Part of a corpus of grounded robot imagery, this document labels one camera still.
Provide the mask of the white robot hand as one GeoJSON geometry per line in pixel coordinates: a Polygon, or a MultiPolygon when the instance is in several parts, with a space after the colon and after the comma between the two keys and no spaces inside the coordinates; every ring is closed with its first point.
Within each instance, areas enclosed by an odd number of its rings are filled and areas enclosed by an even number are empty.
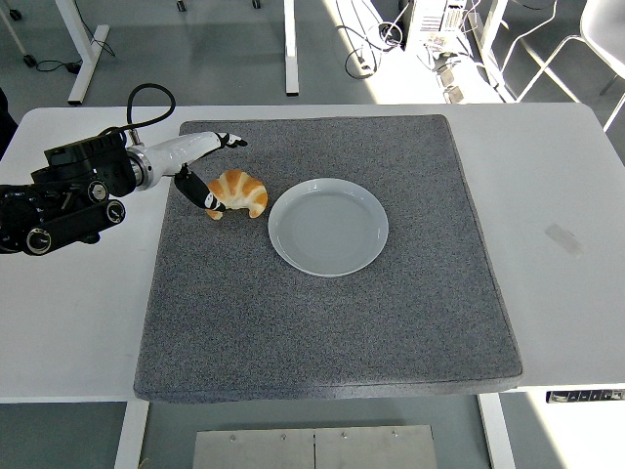
{"type": "Polygon", "coordinates": [[[127,149],[134,161],[136,189],[153,188],[163,177],[172,177],[176,188],[195,206],[224,212],[226,206],[188,166],[209,153],[223,148],[245,147],[248,143],[230,133],[188,134],[153,147],[127,149]]]}

